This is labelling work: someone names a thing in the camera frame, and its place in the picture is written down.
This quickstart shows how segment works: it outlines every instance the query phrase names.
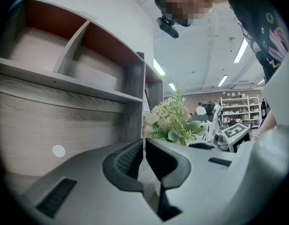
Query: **ceiling light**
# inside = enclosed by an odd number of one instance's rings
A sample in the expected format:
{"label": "ceiling light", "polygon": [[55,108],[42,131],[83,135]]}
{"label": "ceiling light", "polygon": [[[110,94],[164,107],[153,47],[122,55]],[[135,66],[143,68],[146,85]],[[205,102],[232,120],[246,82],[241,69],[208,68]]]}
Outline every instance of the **ceiling light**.
{"label": "ceiling light", "polygon": [[172,88],[172,90],[177,90],[176,87],[173,85],[173,83],[169,83],[170,87]]}
{"label": "ceiling light", "polygon": [[218,87],[221,87],[221,85],[223,85],[224,81],[228,78],[227,75],[224,75],[222,80],[220,81],[220,83],[218,84]]}
{"label": "ceiling light", "polygon": [[235,58],[234,63],[238,63],[240,61],[240,59],[242,58],[242,56],[246,50],[247,45],[248,45],[247,41],[243,38],[242,45],[240,47],[240,50],[238,52],[237,57]]}
{"label": "ceiling light", "polygon": [[261,83],[264,82],[264,81],[265,81],[265,79],[262,79],[260,82],[258,82],[258,85],[261,84]]}
{"label": "ceiling light", "polygon": [[160,75],[165,75],[163,69],[155,59],[154,59],[154,68],[158,71]]}

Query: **black shirt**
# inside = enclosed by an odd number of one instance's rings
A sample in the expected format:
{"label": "black shirt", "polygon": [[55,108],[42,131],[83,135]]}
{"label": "black shirt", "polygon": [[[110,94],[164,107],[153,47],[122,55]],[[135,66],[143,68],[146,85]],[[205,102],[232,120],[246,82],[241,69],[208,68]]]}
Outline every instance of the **black shirt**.
{"label": "black shirt", "polygon": [[269,81],[289,50],[289,33],[283,20],[268,0],[228,1]]}

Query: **white ceiling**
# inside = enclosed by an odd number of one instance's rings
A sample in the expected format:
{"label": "white ceiling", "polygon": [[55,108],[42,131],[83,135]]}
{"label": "white ceiling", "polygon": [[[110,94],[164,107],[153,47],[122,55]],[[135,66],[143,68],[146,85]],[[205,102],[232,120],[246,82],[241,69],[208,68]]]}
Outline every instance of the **white ceiling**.
{"label": "white ceiling", "polygon": [[[156,24],[161,12],[154,0],[135,1],[153,22],[155,59],[166,73],[165,93],[171,91],[168,83],[185,88],[187,93],[202,93],[228,90],[237,82],[259,82],[263,78],[263,68],[249,47],[240,62],[233,63],[243,37],[228,4],[215,7],[210,16],[195,20],[188,28],[175,25],[179,38],[174,39]],[[218,88],[224,75],[229,77]]]}

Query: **person's arm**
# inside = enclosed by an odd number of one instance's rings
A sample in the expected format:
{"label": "person's arm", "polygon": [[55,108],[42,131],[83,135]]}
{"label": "person's arm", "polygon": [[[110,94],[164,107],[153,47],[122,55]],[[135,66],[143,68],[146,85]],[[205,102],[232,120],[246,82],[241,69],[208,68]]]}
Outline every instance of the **person's arm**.
{"label": "person's arm", "polygon": [[[265,118],[265,121],[263,122],[262,126],[260,127],[257,136],[258,137],[262,136],[263,133],[265,133],[266,131],[270,129],[273,129],[276,125],[277,124],[276,124],[274,114],[272,113],[272,111],[270,111],[268,116]],[[257,140],[258,137],[253,136],[252,140]]]}

